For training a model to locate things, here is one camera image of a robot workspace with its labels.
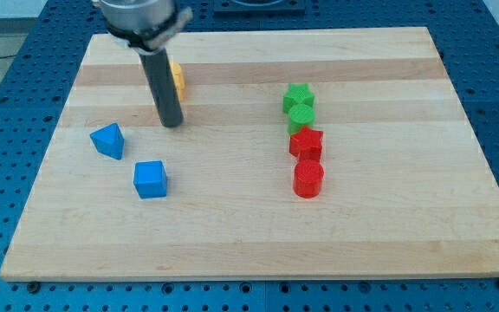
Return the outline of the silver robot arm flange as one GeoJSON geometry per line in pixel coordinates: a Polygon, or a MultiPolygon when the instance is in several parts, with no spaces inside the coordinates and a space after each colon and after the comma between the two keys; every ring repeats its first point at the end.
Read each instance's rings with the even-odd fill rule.
{"type": "Polygon", "coordinates": [[[154,55],[193,18],[190,7],[175,0],[93,0],[103,15],[107,32],[125,48],[154,55]]]}

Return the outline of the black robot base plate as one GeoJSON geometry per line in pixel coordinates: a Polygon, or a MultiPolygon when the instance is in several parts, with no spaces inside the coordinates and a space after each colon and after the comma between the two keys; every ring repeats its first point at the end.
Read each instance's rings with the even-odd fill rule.
{"type": "Polygon", "coordinates": [[[306,0],[212,0],[214,14],[302,13],[306,0]]]}

